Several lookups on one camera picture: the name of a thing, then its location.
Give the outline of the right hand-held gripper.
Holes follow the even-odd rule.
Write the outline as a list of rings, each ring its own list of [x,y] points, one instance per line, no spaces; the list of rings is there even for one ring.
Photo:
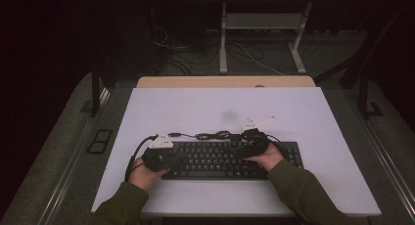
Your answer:
[[[251,158],[263,154],[268,148],[269,140],[258,128],[274,119],[274,116],[248,117],[241,127],[242,132],[237,136],[239,145],[233,148],[233,155],[236,158]]]

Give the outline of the wooden table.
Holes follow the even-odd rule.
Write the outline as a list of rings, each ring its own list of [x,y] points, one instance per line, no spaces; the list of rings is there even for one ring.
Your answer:
[[[145,76],[138,88],[315,87],[305,75],[265,76]]]

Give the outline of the black metal stand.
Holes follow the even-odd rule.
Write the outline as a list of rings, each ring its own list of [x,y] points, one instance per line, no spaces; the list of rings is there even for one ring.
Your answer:
[[[100,77],[99,77],[98,69],[96,67],[92,67],[91,69],[91,79],[92,79],[91,116],[95,117],[100,108]]]
[[[372,72],[372,69],[367,67],[367,65],[382,40],[392,28],[394,22],[409,5],[409,2],[402,3],[396,10],[391,10],[391,14],[367,35],[363,44],[354,55],[327,71],[315,76],[313,81],[316,84],[319,84],[328,77],[344,70],[345,73],[340,81],[340,85],[344,89],[351,89],[355,82],[359,81],[357,107],[362,116],[365,119],[368,119],[370,116],[380,114],[380,110],[376,106],[373,107],[372,111],[367,110],[369,78],[370,73]]]

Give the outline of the person's left hand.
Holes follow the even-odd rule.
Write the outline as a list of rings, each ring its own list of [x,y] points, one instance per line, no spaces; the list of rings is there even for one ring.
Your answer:
[[[128,176],[128,182],[145,192],[149,192],[156,181],[167,172],[168,169],[164,169],[158,172],[152,171],[139,157],[133,162],[133,167]]]

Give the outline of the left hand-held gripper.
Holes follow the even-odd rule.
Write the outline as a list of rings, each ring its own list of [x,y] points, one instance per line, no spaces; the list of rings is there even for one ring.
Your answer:
[[[142,155],[147,168],[159,172],[180,163],[184,156],[174,148],[167,133],[158,135]]]

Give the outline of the person's right hand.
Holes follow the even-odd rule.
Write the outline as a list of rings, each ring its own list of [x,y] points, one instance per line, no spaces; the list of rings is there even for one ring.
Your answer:
[[[283,159],[281,152],[272,143],[268,145],[267,150],[263,154],[254,157],[246,157],[246,160],[256,162],[266,171],[270,171]]]

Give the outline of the white metal desk frame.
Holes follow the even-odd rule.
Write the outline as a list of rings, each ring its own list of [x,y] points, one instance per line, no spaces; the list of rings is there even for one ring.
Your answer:
[[[288,44],[293,62],[298,73],[305,74],[306,69],[301,59],[298,47],[311,12],[312,1],[306,0],[300,13],[228,13],[227,3],[222,3],[220,47],[219,47],[219,72],[226,74],[227,51],[226,31],[228,29],[293,29],[296,37]]]

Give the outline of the black computer keyboard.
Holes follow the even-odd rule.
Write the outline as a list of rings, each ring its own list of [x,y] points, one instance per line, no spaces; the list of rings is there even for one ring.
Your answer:
[[[248,142],[174,142],[182,159],[163,180],[266,180],[267,171],[257,163],[237,157],[232,149],[247,150]]]

